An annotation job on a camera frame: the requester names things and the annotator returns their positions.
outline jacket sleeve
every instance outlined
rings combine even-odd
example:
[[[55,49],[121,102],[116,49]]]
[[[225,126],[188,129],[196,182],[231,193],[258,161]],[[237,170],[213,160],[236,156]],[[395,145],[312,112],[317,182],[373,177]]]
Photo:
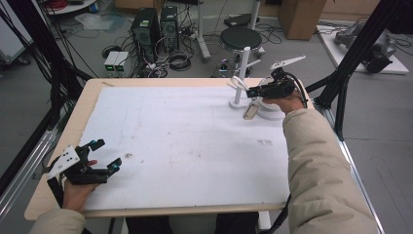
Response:
[[[66,210],[51,210],[39,216],[29,234],[80,234],[85,228],[82,214]]]
[[[353,181],[330,125],[316,110],[283,120],[288,149],[291,233],[377,233],[377,224]]]

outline human hand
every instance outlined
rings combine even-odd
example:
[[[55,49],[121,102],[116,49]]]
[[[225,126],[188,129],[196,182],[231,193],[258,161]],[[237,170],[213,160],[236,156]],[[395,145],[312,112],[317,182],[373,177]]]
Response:
[[[298,91],[294,91],[290,96],[284,98],[262,98],[262,102],[266,104],[277,104],[285,115],[293,110],[304,108],[301,95]]]
[[[91,160],[89,166],[97,163]],[[82,214],[85,210],[85,203],[89,195],[99,186],[99,184],[74,185],[69,180],[64,182],[63,208]]]

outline person's arm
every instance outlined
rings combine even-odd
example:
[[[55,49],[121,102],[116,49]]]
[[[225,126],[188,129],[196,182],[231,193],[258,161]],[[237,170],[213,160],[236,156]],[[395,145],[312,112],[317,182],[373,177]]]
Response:
[[[286,114],[290,232],[377,233],[377,224],[325,118],[314,109],[304,109],[296,96],[264,102],[278,104]]]
[[[39,216],[30,234],[80,234],[85,228],[85,203],[98,184],[73,185],[64,183],[62,209],[51,210]]]

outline white device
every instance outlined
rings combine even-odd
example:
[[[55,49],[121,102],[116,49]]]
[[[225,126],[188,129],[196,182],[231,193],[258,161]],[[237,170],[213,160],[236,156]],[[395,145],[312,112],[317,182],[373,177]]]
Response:
[[[125,77],[130,73],[129,52],[118,52],[118,57],[115,61],[116,77]]]
[[[72,167],[77,162],[80,161],[79,156],[77,155],[75,149],[72,145],[68,145],[63,153],[60,155],[58,160],[55,162],[55,165],[48,174],[48,179],[55,177],[56,175],[64,172],[64,170]]]
[[[291,58],[291,59],[287,59],[287,60],[276,61],[273,65],[271,65],[270,69],[274,70],[274,69],[277,69],[279,67],[287,66],[289,64],[292,64],[292,63],[294,63],[298,60],[305,59],[305,58],[306,58],[306,56],[300,56],[300,57],[297,57],[297,58]]]
[[[109,78],[117,77],[116,70],[115,70],[115,62],[118,58],[119,52],[110,52],[109,56],[104,63],[104,67],[106,68],[107,76]]]

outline black stool seat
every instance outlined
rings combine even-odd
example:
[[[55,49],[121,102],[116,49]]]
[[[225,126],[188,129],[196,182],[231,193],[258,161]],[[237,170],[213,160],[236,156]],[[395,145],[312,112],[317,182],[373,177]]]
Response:
[[[221,32],[221,45],[232,51],[242,52],[245,47],[256,50],[261,47],[262,39],[258,32],[246,27],[229,27]]]

